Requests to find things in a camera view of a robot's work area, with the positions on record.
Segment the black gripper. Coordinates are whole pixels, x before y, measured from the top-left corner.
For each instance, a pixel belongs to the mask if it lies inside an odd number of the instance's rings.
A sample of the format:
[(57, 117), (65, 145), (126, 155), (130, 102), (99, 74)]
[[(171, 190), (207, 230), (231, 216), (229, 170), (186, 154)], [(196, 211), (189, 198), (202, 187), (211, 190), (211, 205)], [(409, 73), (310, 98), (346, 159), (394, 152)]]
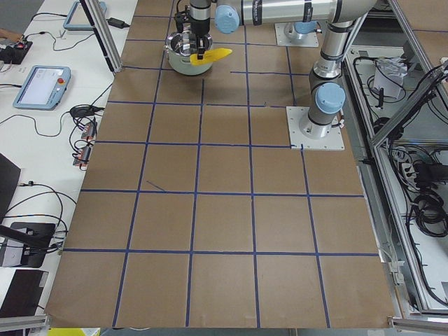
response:
[(206, 52), (205, 35), (207, 35), (210, 30), (210, 17), (210, 0), (189, 0), (187, 8), (184, 11), (178, 9), (174, 15), (178, 32), (182, 32), (183, 25), (189, 23), (191, 32), (196, 35), (198, 60), (203, 60)]

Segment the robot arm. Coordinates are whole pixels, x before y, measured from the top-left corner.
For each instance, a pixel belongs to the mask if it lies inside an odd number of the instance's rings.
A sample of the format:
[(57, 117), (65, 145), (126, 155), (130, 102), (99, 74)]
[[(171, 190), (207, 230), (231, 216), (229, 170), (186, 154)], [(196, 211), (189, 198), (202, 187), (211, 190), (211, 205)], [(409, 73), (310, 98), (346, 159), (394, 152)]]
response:
[(326, 137), (334, 117), (341, 111), (346, 98), (336, 80), (341, 74), (349, 39), (354, 25), (374, 6), (374, 1), (190, 1), (174, 15), (178, 32), (188, 24), (195, 38), (196, 60), (206, 57), (205, 37), (214, 24), (223, 34), (231, 34), (240, 26), (266, 23), (327, 23), (319, 59), (309, 74), (311, 106), (299, 122), (301, 133), (309, 139)]

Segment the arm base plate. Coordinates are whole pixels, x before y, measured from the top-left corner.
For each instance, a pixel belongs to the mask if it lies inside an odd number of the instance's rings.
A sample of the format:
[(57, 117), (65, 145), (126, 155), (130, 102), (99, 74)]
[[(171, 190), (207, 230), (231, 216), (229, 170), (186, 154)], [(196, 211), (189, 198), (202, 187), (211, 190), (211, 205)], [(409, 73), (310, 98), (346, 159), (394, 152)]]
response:
[(278, 46), (303, 48), (317, 48), (319, 46), (317, 21), (276, 23), (274, 27)]
[(339, 127), (316, 125), (309, 119), (307, 106), (287, 106), (286, 115), (290, 147), (306, 151), (343, 151), (342, 131)]

